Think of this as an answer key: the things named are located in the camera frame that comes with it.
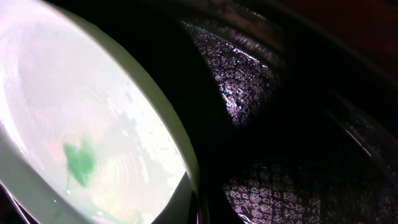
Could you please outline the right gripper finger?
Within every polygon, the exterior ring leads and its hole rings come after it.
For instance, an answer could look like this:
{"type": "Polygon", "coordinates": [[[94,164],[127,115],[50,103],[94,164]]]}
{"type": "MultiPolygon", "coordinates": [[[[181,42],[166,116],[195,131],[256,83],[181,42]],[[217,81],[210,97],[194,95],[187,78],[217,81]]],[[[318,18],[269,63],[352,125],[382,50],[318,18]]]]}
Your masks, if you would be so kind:
{"type": "Polygon", "coordinates": [[[175,192],[152,224],[197,224],[197,198],[184,173],[175,192]]]}

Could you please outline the mint plate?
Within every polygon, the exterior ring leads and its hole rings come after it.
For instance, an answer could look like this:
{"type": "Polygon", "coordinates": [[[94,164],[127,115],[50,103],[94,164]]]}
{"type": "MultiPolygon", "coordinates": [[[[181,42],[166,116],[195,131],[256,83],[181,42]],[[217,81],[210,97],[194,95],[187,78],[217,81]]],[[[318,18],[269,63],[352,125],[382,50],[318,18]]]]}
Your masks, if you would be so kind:
{"type": "Polygon", "coordinates": [[[39,223],[152,223],[198,162],[120,44],[43,1],[1,2],[1,183],[39,223]]]}

